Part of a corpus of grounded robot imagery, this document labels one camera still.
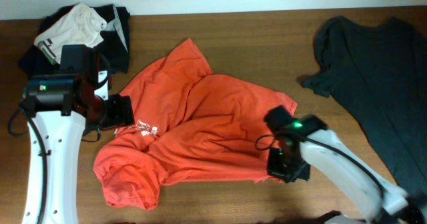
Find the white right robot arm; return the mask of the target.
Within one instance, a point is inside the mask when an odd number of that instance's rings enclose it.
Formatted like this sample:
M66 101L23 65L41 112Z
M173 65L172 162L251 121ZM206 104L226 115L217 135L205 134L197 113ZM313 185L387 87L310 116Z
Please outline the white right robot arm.
M321 119L292 117L283 106L268 111L268 175L284 181L307 180L321 171L359 210L360 223L425 223L426 195L412 197L352 153Z

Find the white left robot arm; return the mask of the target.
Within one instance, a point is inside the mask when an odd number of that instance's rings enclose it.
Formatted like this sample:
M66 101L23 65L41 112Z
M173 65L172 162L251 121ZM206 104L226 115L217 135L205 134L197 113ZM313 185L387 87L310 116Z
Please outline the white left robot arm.
M31 141L23 223L77 223L79 147L90 131L134 124L131 99L108 93L106 57L85 45L65 45L60 68L33 76L19 108Z

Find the orange t-shirt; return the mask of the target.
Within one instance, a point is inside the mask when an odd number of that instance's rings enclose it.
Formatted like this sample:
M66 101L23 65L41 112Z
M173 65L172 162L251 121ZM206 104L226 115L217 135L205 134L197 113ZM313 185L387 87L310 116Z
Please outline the orange t-shirt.
M93 170L112 207L155 209L163 186L194 181L265 181L264 117L297 103L284 93L215 74L187 39L138 73L122 95L135 123L115 131Z

